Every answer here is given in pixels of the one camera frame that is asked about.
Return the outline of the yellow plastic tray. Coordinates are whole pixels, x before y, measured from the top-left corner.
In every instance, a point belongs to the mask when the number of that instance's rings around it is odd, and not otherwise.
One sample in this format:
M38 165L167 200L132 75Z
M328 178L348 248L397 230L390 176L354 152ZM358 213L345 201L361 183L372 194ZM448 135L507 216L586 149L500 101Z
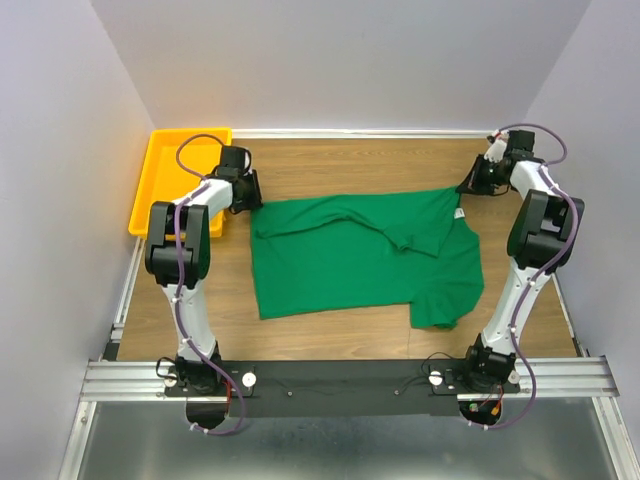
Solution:
M154 130L149 139L141 176L129 220L132 236L147 237L151 205L156 201L172 201L194 190L200 179L182 169L176 162L179 146L188 138L206 133L232 144L228 127L177 128ZM198 138L180 154L181 162L200 174L209 174L219 163L221 145L214 139Z

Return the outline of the green t shirt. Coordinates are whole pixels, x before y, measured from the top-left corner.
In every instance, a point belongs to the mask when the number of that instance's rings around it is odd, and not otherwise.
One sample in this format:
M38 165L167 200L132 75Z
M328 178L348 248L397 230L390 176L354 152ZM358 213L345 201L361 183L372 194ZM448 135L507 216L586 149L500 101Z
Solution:
M261 319L406 304L414 328L453 328L484 291L478 235L453 187L270 202L252 213Z

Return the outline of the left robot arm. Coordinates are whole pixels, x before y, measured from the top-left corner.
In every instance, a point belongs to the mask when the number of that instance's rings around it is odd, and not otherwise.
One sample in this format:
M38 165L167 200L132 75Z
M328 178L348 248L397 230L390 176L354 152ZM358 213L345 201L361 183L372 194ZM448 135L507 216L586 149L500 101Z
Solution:
M175 385L212 395L227 383L218 343L208 321L204 280L211 264L210 221L262 207L257 171L249 150L224 146L220 161L198 186L179 199L150 208L145 268L166 296L178 336Z

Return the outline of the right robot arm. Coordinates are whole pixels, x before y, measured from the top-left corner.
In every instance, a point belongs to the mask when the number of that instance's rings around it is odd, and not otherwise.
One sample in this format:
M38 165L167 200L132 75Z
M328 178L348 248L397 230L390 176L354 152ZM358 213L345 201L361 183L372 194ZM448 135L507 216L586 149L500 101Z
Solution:
M568 262L585 208L583 200L568 195L551 178L549 167L568 154L559 135L522 123L494 130L487 141L488 149L476 157L456 192L495 196L505 186L520 195L522 204L507 240L505 287L459 370L462 384L474 392L510 382L516 360L524 358L524 326L542 288Z

